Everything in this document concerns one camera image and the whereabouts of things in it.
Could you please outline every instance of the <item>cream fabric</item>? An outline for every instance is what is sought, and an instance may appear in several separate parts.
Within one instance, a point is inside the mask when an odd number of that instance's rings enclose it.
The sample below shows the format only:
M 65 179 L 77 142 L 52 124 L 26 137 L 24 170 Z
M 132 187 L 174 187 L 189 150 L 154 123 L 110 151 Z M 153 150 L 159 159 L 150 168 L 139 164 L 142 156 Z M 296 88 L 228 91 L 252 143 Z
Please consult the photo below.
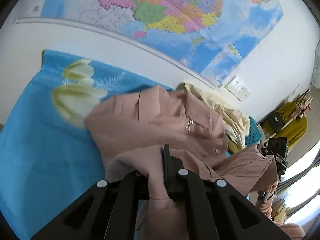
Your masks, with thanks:
M 287 220 L 287 214 L 285 212 L 285 200 L 281 198 L 276 203 L 273 203 L 271 208 L 271 217 L 273 218 L 273 221 L 283 225 Z
M 213 93 L 202 91 L 188 83 L 185 83 L 185 88 L 222 116 L 226 134 L 244 149 L 246 147 L 244 139 L 250 129 L 249 117 Z

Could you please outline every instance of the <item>pink jacket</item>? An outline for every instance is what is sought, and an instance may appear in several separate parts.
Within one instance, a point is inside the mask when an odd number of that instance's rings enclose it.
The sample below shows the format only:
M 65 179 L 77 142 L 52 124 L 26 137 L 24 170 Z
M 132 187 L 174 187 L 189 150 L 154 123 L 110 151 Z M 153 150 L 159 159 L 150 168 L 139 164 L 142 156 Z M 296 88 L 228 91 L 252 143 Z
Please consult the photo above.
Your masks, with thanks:
M 118 95 L 99 104 L 85 123 L 109 181 L 135 169 L 149 177 L 150 200 L 137 221 L 139 239 L 188 239 L 184 204 L 173 202 L 164 188 L 161 149 L 166 143 L 185 168 L 202 179 L 224 178 L 243 195 L 277 181 L 273 158 L 263 157 L 256 145 L 226 157 L 222 117 L 186 90 L 156 86 Z
M 159 86 L 140 93 L 112 97 L 85 119 L 104 166 L 118 154 L 153 145 L 169 144 L 186 150 L 243 195 L 277 181 L 272 157 L 251 146 L 226 157 L 222 117 L 187 90 L 167 91 Z

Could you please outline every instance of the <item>curtain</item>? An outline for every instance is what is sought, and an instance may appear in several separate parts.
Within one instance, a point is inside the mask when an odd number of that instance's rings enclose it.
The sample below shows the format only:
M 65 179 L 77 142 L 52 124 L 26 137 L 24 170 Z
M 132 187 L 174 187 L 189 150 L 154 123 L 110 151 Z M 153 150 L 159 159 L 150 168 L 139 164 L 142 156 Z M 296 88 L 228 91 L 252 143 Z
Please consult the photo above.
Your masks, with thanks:
M 295 176 L 286 179 L 285 181 L 282 181 L 279 183 L 277 187 L 277 192 L 281 194 L 283 191 L 291 187 L 293 184 L 295 184 L 297 181 L 302 179 L 304 176 L 306 176 L 313 168 L 316 168 L 320 165 L 320 144 L 319 142 L 309 151 L 312 154 L 314 154 L 312 151 L 317 150 L 316 157 L 314 158 L 313 162 L 311 165 L 309 165 L 305 170 L 301 171 L 300 173 L 296 174 Z
M 320 214 L 320 195 L 317 195 L 314 199 L 312 199 L 308 204 L 306 204 L 303 208 L 299 209 L 294 214 L 290 215 L 289 218 L 285 221 L 285 224 L 297 224 L 307 232 L 311 225 L 310 221 L 315 220 L 316 217 Z
M 295 181 L 287 189 L 278 192 L 277 198 L 283 198 L 286 202 L 287 217 L 295 214 L 320 193 L 320 165 L 313 167 L 299 180 Z
M 307 200 L 305 200 L 304 202 L 302 202 L 301 204 L 289 208 L 286 210 L 287 213 L 287 218 L 291 217 L 292 215 L 294 215 L 296 212 L 298 212 L 299 210 L 301 210 L 304 206 L 306 206 L 311 200 L 313 200 L 316 196 L 320 195 L 320 189 L 313 194 L 310 198 L 308 198 Z
M 288 179 L 291 179 L 292 177 L 296 176 L 298 173 L 308 168 L 316 158 L 316 155 L 318 154 L 319 149 L 320 149 L 320 141 L 315 146 L 313 146 L 313 148 L 310 151 L 308 151 L 305 155 L 303 155 L 303 157 L 301 157 L 298 161 L 296 161 L 294 164 L 292 164 L 290 167 L 287 168 L 287 170 L 285 171 L 285 174 L 282 175 L 282 179 L 280 183 L 283 184 Z

